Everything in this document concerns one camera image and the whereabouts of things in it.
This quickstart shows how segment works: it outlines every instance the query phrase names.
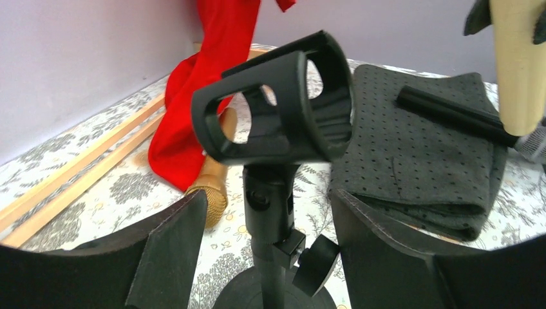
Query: gold microphone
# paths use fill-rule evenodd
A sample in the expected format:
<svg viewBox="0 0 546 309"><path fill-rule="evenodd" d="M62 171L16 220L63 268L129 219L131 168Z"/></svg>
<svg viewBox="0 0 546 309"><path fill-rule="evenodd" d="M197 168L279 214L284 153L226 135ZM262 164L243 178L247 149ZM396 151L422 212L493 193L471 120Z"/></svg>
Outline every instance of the gold microphone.
<svg viewBox="0 0 546 309"><path fill-rule="evenodd" d="M546 43L533 44L546 0L490 0L500 120L516 136L531 133L546 104Z"/></svg>
<svg viewBox="0 0 546 309"><path fill-rule="evenodd" d="M237 127L237 112L235 109L226 108L220 115L220 125L225 137L233 140L235 136L235 128ZM205 228L215 226L222 217L224 210L227 207L228 199L225 188L225 180L227 177L227 166L218 163L213 158L207 155L199 176L195 182L186 190L186 194L192 193L195 190L204 190L207 194L209 206L207 208L207 220Z"/></svg>

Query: silver microphone grille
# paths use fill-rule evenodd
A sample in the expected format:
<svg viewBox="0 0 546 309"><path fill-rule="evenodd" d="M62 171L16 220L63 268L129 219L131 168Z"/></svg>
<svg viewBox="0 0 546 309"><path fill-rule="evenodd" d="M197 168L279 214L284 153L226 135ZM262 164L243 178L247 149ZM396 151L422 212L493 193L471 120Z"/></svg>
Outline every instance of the silver microphone grille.
<svg viewBox="0 0 546 309"><path fill-rule="evenodd" d="M514 149L530 162L546 164L546 127L537 127L521 137Z"/></svg>

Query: black microphone stand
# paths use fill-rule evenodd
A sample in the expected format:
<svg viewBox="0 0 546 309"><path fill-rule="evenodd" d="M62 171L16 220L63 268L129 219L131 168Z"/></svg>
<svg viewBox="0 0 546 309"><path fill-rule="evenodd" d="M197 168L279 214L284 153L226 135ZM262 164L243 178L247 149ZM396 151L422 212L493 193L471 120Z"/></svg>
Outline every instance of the black microphone stand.
<svg viewBox="0 0 546 309"><path fill-rule="evenodd" d="M309 60L323 80L321 94L311 99ZM276 106L263 85L275 93ZM216 116L222 98L237 91L252 114L244 144L227 140ZM302 163L331 162L344 154L353 131L352 99L345 56L326 32L268 51L194 93L193 127L204 150L225 165L244 165L245 218L252 236L254 266L227 284L214 309L335 308L323 287L340 248L323 235L305 248L305 235L294 228L292 188Z"/></svg>

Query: stand base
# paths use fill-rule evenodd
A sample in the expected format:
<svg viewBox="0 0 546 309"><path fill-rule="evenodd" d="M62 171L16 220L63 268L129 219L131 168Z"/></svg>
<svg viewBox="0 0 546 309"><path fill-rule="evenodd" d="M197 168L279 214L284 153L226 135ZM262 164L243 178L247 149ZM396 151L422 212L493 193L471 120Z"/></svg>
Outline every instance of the stand base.
<svg viewBox="0 0 546 309"><path fill-rule="evenodd" d="M287 270L285 309L335 309L335 303L326 288L313 298L292 285L297 267ZM212 309L263 309L259 272L251 267L238 274L220 292Z"/></svg>

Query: adjustment knob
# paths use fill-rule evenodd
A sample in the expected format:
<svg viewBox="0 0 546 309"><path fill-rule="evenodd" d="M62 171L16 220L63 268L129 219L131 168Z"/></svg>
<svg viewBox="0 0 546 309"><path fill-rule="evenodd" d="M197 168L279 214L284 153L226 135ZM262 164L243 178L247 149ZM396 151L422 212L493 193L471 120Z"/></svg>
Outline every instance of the adjustment knob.
<svg viewBox="0 0 546 309"><path fill-rule="evenodd" d="M299 256L299 268L292 284L309 297L322 289L332 274L339 257L339 246L324 235Z"/></svg>

